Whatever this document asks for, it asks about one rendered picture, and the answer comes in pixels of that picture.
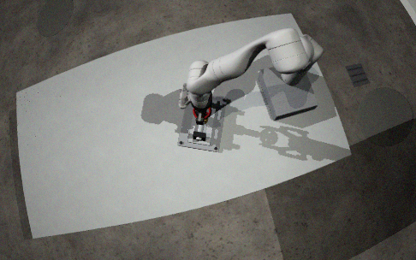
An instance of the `red component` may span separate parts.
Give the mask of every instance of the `red component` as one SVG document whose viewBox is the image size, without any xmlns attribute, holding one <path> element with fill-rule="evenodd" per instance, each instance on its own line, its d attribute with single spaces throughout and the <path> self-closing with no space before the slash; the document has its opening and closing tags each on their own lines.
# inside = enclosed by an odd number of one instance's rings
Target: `red component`
<svg viewBox="0 0 416 260">
<path fill-rule="evenodd" d="M 195 118 L 198 118 L 198 116 L 196 115 L 195 109 L 193 109 L 192 112 L 193 112 L 193 116 L 195 116 Z M 207 119 L 208 117 L 210 117 L 210 115 L 211 115 L 211 108 L 208 108 L 207 113 L 204 116 L 204 119 Z"/>
</svg>

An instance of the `floor vent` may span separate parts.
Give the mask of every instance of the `floor vent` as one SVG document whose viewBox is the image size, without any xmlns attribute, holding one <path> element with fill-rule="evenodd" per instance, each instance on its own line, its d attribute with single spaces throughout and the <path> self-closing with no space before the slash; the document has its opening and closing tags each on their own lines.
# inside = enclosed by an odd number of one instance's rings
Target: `floor vent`
<svg viewBox="0 0 416 260">
<path fill-rule="evenodd" d="M 365 75 L 363 65 L 361 63 L 346 66 L 346 68 L 354 86 L 361 86 L 370 83 Z"/>
</svg>

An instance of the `gray floor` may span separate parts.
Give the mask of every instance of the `gray floor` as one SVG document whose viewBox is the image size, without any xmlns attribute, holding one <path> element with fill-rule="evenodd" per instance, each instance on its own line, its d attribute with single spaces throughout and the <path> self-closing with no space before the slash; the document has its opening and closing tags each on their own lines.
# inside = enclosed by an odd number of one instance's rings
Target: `gray floor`
<svg viewBox="0 0 416 260">
<path fill-rule="evenodd" d="M 416 109 L 416 26 L 400 1 L 74 1 L 67 26 L 44 37 L 37 21 L 46 2 L 0 3 L 0 259 L 416 258 L 409 226 L 416 222 L 416 126 L 365 140 L 359 125 L 361 102 L 380 87 L 397 90 Z M 16 92 L 155 38 L 286 13 L 325 49 L 318 64 L 351 157 L 203 209 L 30 239 L 16 161 Z M 352 85 L 345 67 L 356 63 L 370 84 Z M 385 146 L 390 139 L 398 141 Z"/>
</svg>

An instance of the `concrete floor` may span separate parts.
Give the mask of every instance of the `concrete floor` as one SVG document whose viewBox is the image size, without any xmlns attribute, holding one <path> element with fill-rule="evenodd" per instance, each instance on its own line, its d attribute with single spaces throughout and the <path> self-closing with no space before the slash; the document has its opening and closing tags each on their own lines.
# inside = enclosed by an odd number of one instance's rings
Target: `concrete floor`
<svg viewBox="0 0 416 260">
<path fill-rule="evenodd" d="M 397 90 L 416 111 L 416 26 L 399 0 L 74 1 L 67 26 L 39 34 L 46 1 L 0 3 L 0 259 L 415 259 L 416 126 L 360 131 L 366 93 Z M 30 239 L 15 145 L 15 94 L 130 46 L 186 30 L 292 13 L 319 61 L 353 155 L 221 204 L 145 222 Z M 353 87 L 347 65 L 368 85 Z"/>
</svg>

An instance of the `robotic manipulator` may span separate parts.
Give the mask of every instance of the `robotic manipulator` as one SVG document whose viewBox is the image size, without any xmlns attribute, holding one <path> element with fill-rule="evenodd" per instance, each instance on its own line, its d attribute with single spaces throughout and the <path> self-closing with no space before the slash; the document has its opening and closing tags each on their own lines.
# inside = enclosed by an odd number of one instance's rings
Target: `robotic manipulator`
<svg viewBox="0 0 416 260">
<path fill-rule="evenodd" d="M 254 58 L 266 48 L 273 67 L 282 74 L 283 82 L 290 86 L 301 80 L 324 51 L 309 35 L 299 35 L 293 28 L 286 28 L 211 62 L 193 62 L 187 83 L 181 90 L 179 107 L 185 109 L 191 103 L 196 123 L 200 126 L 206 124 L 211 115 L 212 90 L 226 80 L 243 75 Z"/>
</svg>

